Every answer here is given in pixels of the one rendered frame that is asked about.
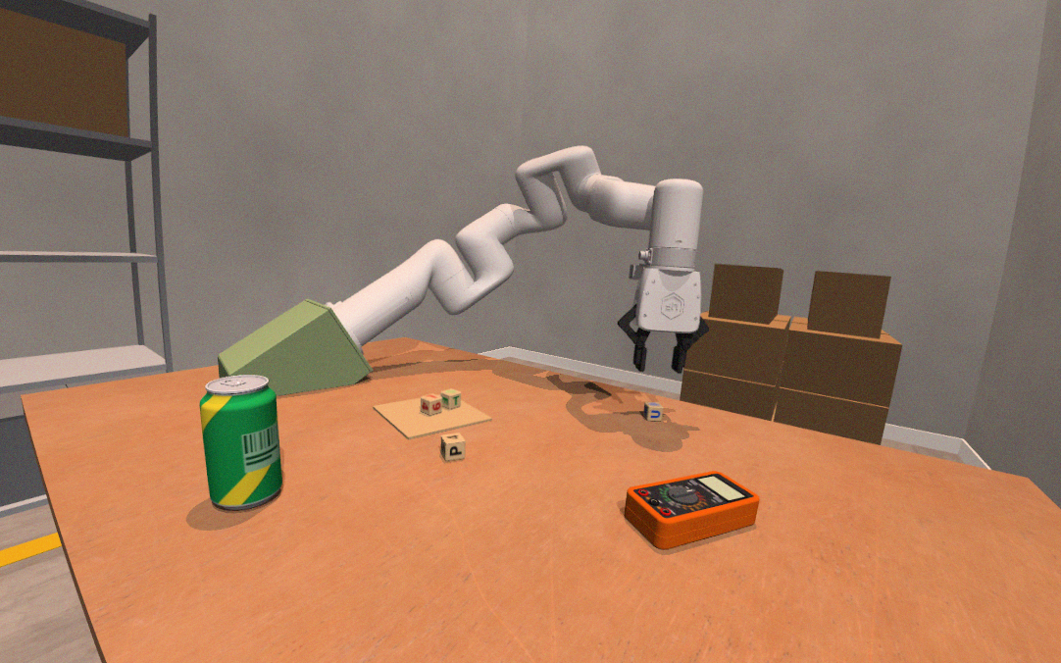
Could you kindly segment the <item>orange digital multimeter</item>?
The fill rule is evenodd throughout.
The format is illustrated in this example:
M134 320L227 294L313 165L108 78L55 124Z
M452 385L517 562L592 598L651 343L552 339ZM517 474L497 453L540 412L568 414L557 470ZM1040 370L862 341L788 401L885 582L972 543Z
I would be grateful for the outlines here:
M627 489L625 517L656 549L673 549L753 526L759 495L723 472Z

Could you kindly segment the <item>green drink can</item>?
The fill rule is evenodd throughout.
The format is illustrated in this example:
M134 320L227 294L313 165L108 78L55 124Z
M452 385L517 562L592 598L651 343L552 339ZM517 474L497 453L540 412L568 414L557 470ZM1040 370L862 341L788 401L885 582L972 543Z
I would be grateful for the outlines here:
M199 403L211 500L256 508L282 486L277 396L268 378L231 376L206 383Z

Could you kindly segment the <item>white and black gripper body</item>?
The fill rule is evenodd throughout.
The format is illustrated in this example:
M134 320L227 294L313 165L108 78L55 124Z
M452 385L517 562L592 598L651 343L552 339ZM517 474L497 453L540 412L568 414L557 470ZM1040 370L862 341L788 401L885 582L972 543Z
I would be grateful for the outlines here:
M644 331L695 332L700 322L700 274L693 268L646 265L638 276L632 306L632 324Z

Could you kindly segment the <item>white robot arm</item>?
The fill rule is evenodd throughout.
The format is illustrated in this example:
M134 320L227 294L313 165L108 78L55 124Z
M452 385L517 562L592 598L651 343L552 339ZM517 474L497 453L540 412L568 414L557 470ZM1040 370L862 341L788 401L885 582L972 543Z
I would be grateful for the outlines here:
M618 182L620 179L612 177L597 179L607 176L601 176L591 149L560 149L517 169L515 177L528 209L501 204L456 235L458 250L476 281L452 246L436 239L343 303L326 304L335 307L335 315L362 354L361 346L423 303L429 289L448 315L460 315L505 283L514 274L514 262L503 245L517 235L546 232L566 224L566 203L552 174L556 171L571 203L588 211L592 221L607 227L650 229L648 248L638 251L638 260L644 264L631 265L629 280L638 280L646 264L695 268L701 185L689 179L666 179L656 186Z

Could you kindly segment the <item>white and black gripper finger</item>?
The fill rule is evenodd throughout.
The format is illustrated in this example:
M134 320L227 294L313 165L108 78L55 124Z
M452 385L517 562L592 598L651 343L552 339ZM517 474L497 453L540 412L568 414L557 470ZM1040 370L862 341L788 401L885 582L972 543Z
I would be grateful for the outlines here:
M682 368L685 366L685 352L688 352L688 348L707 331L709 331L709 327L707 327L707 324L703 322L700 316L699 329L697 331L692 333L676 333L677 346L674 346L672 369L678 372L678 374L682 373Z
M644 331L642 329L638 329L634 332L632 330L632 328L630 327L630 322L632 321L632 319L634 319L634 310L636 306L632 306L632 309L630 309L627 312L627 314L621 317L620 321L618 321L618 327L620 327L621 330L625 331L627 336L630 336L631 341L634 342L634 354L632 355L632 363L634 364L634 367L638 369L639 372L643 372L644 362L646 362L646 353L647 353L647 348L644 348L644 342L647 341L650 331Z

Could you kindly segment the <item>tan square mat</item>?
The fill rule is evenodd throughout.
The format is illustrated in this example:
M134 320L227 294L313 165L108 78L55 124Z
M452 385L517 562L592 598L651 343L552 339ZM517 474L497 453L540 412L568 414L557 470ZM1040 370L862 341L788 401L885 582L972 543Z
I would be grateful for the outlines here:
M450 411L442 407L441 413L434 413L431 416L421 412L421 398L393 401L393 403L376 405L373 409L387 419L407 439L493 421L493 418L462 400L460 407L454 407Z

